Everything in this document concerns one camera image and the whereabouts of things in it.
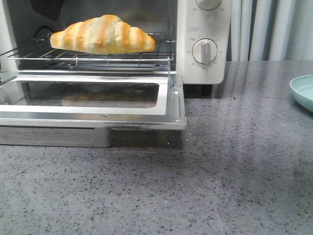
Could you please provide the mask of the glass oven door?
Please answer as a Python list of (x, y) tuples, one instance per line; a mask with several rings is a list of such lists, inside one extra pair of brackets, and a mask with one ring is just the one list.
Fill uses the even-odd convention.
[(17, 74), (0, 85), (2, 126), (184, 129), (175, 76)]

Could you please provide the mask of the golden croissant bread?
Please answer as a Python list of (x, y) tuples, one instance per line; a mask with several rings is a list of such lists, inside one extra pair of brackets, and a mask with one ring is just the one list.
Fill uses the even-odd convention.
[(50, 37), (52, 48), (92, 54), (152, 52), (155, 40), (116, 15), (77, 22)]

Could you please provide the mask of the black right oven foot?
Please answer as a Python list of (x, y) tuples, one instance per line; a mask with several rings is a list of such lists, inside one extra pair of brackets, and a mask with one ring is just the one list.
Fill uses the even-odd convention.
[(211, 96), (213, 85), (201, 85), (201, 94), (203, 96)]

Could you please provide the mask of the white Toshiba toaster oven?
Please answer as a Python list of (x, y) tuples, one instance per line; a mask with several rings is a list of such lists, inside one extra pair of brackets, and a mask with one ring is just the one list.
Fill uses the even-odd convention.
[[(116, 15), (122, 21), (150, 33), (164, 33), (175, 49), (176, 67), (171, 70), (56, 70), (18, 69), (17, 61), (0, 59), (0, 79), (15, 74), (76, 73), (104, 76), (175, 76), (182, 84), (216, 85), (224, 79), (224, 68), (232, 2), (222, 0), (213, 10), (201, 9), (195, 0), (3, 0), (0, 3), (0, 54), (51, 34), (71, 24), (103, 15)], [(194, 44), (210, 39), (217, 55), (209, 64), (198, 63)]]

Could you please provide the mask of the lower timer knob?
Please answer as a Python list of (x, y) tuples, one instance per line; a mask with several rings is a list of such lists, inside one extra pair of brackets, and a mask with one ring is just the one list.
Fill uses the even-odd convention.
[(209, 65), (217, 55), (217, 45), (210, 39), (201, 39), (194, 44), (192, 55), (198, 63)]

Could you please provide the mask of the upper temperature knob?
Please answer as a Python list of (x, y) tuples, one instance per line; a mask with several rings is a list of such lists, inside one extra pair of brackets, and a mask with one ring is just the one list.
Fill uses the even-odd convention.
[(220, 5), (221, 0), (196, 0), (196, 3), (203, 10), (213, 10)]

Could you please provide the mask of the pale grey curtain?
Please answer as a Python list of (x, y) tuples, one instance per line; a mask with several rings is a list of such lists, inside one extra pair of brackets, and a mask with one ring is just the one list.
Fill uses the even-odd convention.
[(311, 0), (234, 0), (228, 61), (312, 60)]

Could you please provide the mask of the light green plate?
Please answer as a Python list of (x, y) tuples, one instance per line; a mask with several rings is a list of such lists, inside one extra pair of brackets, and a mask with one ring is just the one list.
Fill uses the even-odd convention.
[(313, 75), (299, 76), (290, 81), (294, 99), (305, 109), (313, 112)]

